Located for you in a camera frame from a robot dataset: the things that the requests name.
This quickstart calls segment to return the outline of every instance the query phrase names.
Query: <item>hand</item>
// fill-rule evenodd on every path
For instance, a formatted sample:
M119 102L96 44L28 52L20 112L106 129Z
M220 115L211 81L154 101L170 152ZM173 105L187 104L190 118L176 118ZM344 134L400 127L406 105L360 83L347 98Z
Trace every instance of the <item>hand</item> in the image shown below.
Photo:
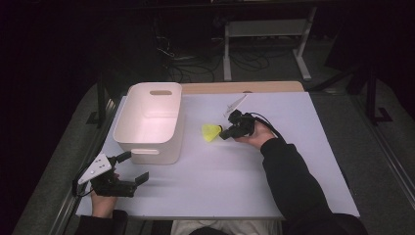
M95 191L92 191L92 216L101 218L112 218L113 210L115 208L117 199L118 197L99 196Z
M254 134L236 138L235 141L251 144L260 150L260 147L269 139L276 138L272 131L259 121L255 121Z

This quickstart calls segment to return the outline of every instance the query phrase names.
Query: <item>white plastic bin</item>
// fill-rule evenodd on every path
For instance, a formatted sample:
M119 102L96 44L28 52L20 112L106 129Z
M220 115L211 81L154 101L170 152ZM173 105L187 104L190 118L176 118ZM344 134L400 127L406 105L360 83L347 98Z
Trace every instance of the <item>white plastic bin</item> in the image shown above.
M131 151L135 164L171 165L180 156L184 114L180 109L180 84L144 82L130 87L114 140Z

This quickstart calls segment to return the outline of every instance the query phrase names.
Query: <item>black sleeve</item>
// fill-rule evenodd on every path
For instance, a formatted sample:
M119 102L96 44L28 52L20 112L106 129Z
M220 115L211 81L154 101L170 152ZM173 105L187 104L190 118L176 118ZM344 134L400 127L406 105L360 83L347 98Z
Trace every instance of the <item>black sleeve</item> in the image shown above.
M296 146L274 138L260 151L274 201L290 224L289 234L346 234Z
M75 235L111 235L113 223L111 218L82 215Z

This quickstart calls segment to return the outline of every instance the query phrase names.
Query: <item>white tabletop surface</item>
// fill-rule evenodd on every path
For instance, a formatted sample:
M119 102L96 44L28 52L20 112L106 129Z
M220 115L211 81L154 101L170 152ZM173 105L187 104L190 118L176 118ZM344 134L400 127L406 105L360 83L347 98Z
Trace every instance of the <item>white tabletop surface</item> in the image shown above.
M202 136L205 123L229 127L223 114L227 105L241 97L243 94L183 95L186 121L178 162L117 164L115 172L122 180L133 181L146 171L150 179L137 188L133 198L119 198L116 208L144 218L282 218L266 182L259 150L231 138L217 137L208 143ZM122 153L113 138L119 110L102 150L108 157ZM297 146L333 212L359 216L308 93L252 93L238 110L265 116L287 143ZM91 214L89 197L81 200L76 214Z

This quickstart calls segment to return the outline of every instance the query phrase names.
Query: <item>bin handle cutout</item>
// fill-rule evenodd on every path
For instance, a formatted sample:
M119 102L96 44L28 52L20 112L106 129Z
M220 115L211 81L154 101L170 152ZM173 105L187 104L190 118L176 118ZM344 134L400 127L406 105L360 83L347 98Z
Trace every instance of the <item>bin handle cutout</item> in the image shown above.
M154 149L132 149L131 154L145 154L145 155L158 155L159 150Z
M173 93L169 90L152 90L151 95L172 95Z

